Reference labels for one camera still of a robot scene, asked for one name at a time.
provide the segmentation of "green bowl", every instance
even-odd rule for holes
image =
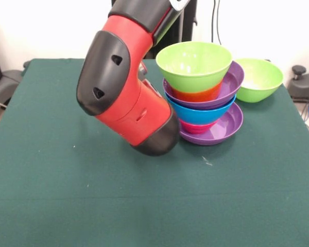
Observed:
[[[237,92],[237,99],[255,103],[273,94],[283,83],[282,71],[269,61],[262,59],[236,59],[244,70],[245,77]]]
[[[217,44],[188,41],[162,49],[156,62],[171,87],[198,93],[221,82],[232,63],[232,55]]]

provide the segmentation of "green felt cloth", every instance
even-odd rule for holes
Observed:
[[[283,86],[237,101],[226,142],[147,157],[79,107],[81,66],[33,60],[3,116],[1,247],[309,246],[309,132]]]

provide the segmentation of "white wall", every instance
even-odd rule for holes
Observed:
[[[83,58],[111,1],[72,2],[0,0],[2,69],[21,69],[31,58]],[[211,40],[212,6],[213,1],[198,0],[194,40]],[[309,71],[309,0],[221,0],[219,31],[235,58],[271,59],[285,82],[294,64]]]

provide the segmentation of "magenta bowl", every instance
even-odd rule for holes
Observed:
[[[228,72],[223,78],[221,91],[218,97],[214,100],[204,102],[188,102],[174,97],[171,86],[165,79],[163,81],[163,86],[166,96],[171,101],[194,110],[211,110],[225,105],[234,97],[242,86],[244,76],[245,74],[243,68],[238,63],[233,61]]]
[[[217,123],[218,120],[209,123],[207,125],[193,125],[188,122],[184,122],[183,120],[180,120],[181,127],[190,134],[201,134],[209,130],[213,125]]]

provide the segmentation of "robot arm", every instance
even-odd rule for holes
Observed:
[[[117,0],[84,61],[77,86],[81,108],[147,155],[169,152],[178,119],[165,99],[138,77],[139,65],[190,0]]]

